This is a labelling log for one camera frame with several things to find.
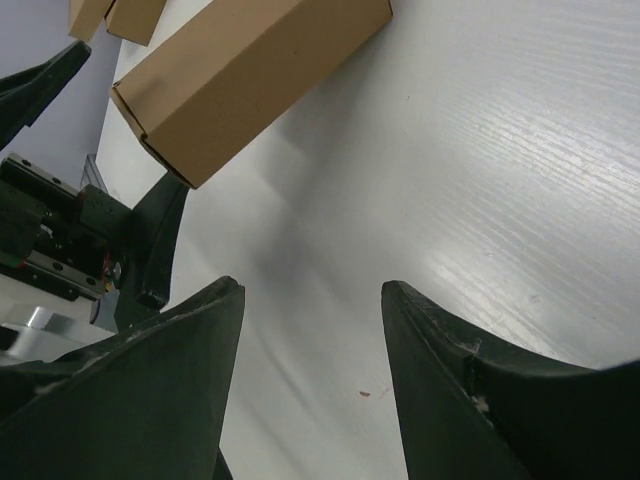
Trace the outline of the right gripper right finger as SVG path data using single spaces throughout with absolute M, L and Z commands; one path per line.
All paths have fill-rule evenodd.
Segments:
M 639 365 L 593 370 L 503 340 L 403 281 L 381 290 L 412 479 L 635 479 Z

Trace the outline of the aluminium table frame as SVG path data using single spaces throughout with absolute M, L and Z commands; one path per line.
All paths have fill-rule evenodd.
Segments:
M 107 186 L 97 166 L 95 154 L 88 154 L 85 158 L 80 189 L 84 189 L 88 185 L 92 185 L 101 191 L 108 192 Z

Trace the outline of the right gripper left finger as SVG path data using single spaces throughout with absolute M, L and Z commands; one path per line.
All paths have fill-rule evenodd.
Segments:
M 63 355 L 1 370 L 5 479 L 227 479 L 221 432 L 245 310 L 222 277 Z

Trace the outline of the cardboard box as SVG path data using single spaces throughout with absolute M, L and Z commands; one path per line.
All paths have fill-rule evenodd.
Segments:
M 148 46 L 166 0 L 115 0 L 105 16 L 109 34 Z
M 112 3 L 113 0 L 69 0 L 69 35 L 89 42 Z
M 392 15 L 388 1 L 212 1 L 110 96 L 144 149 L 197 189 Z

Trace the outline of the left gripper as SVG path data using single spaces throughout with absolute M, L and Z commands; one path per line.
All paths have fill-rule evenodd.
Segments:
M 48 61 L 1 79 L 2 149 L 35 123 L 91 52 L 76 40 Z M 1 161 L 1 274 L 65 300 L 97 300 L 124 268 L 117 328 L 138 325 L 170 299 L 188 193 L 167 173 L 132 211 L 94 185 L 76 190 L 11 153 Z

